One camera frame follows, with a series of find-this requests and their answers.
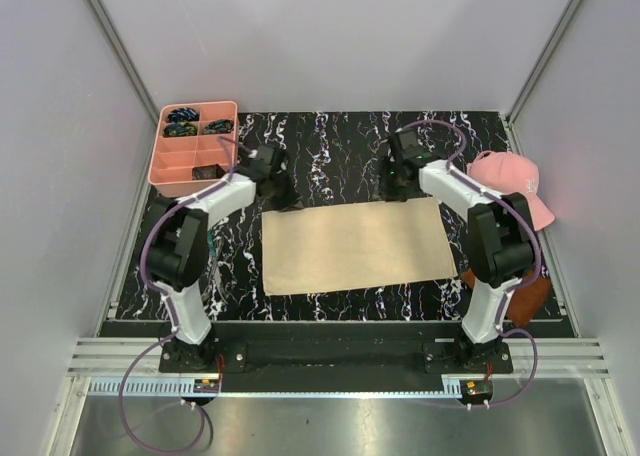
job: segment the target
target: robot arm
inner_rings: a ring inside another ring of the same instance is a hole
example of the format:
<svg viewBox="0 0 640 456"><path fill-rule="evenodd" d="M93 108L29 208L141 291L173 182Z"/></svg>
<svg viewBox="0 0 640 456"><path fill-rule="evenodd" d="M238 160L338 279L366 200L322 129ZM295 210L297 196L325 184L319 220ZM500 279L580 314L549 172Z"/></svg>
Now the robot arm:
<svg viewBox="0 0 640 456"><path fill-rule="evenodd" d="M166 292L162 300L168 303L180 342L198 347L211 332L199 287L209 260L207 232L258 197L268 198L278 211L301 208L287 164L285 150L260 146L250 155L248 165L236 166L226 184L217 183L215 190L208 188L178 201L161 197L154 201L142 227L144 239L167 211L181 202L192 201L160 228L147 258L149 274Z"/></svg>
<svg viewBox="0 0 640 456"><path fill-rule="evenodd" d="M457 357L462 361L485 357L500 340L499 328L513 294L509 288L520 283L534 262L526 232L493 199L506 202L532 227L528 203L519 193L504 195L480 185L453 165L447 168L444 158L418 143L413 130L391 135L389 146L390 156L383 162L383 192L417 184L468 224L469 263L477 281L462 320L463 333L456 341Z"/></svg>

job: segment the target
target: brown paper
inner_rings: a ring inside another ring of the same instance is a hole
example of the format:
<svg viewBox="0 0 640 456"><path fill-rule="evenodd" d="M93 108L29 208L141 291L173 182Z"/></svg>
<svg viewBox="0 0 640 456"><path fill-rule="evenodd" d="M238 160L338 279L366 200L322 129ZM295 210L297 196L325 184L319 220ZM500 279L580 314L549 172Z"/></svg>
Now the brown paper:
<svg viewBox="0 0 640 456"><path fill-rule="evenodd" d="M457 276L433 198L263 213L262 256L270 296Z"/></svg>

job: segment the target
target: pink divided container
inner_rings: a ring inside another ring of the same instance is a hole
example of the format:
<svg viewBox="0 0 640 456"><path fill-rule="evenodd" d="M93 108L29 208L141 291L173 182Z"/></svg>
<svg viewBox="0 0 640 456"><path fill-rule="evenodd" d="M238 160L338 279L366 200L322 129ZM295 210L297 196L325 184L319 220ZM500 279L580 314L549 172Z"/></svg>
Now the pink divided container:
<svg viewBox="0 0 640 456"><path fill-rule="evenodd" d="M164 128L169 124L169 113L177 108L193 108L200 118L194 121L198 133L196 136L177 136L166 138ZM229 163L218 140L217 134L205 135L204 128L207 124L218 119L230 119L233 121L233 130L226 137L238 141L238 105L233 101L220 101L211 103L185 103L171 104L162 108L160 121L156 130L156 141L149 168L149 183L160 194L167 198L187 196L200 191L215 183L217 179L193 180L193 168L219 164L225 171L229 171ZM238 160L238 147L231 143L228 145L231 151L233 164Z"/></svg>

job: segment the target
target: white panel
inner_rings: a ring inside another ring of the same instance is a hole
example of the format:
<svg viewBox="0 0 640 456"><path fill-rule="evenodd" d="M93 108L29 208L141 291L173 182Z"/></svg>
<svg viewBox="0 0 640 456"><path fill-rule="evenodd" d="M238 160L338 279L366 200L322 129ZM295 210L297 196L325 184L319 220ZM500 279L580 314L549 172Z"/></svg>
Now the white panel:
<svg viewBox="0 0 640 456"><path fill-rule="evenodd" d="M42 454L153 128L83 0L0 0L0 453Z"/></svg>
<svg viewBox="0 0 640 456"><path fill-rule="evenodd" d="M507 111L568 0L104 0L157 105Z"/></svg>
<svg viewBox="0 0 640 456"><path fill-rule="evenodd" d="M516 124L540 167L580 329L598 337L640 447L640 6L587 0Z"/></svg>

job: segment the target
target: baseball cap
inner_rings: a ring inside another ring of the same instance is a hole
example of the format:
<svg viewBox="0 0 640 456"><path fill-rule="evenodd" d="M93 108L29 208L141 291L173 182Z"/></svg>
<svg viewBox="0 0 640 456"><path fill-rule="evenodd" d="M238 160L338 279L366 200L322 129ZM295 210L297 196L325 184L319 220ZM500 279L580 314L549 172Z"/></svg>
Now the baseball cap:
<svg viewBox="0 0 640 456"><path fill-rule="evenodd" d="M538 197L538 167L519 154L483 151L467 166L467 174L501 193L522 193L529 202L533 229L540 231L556 218Z"/></svg>

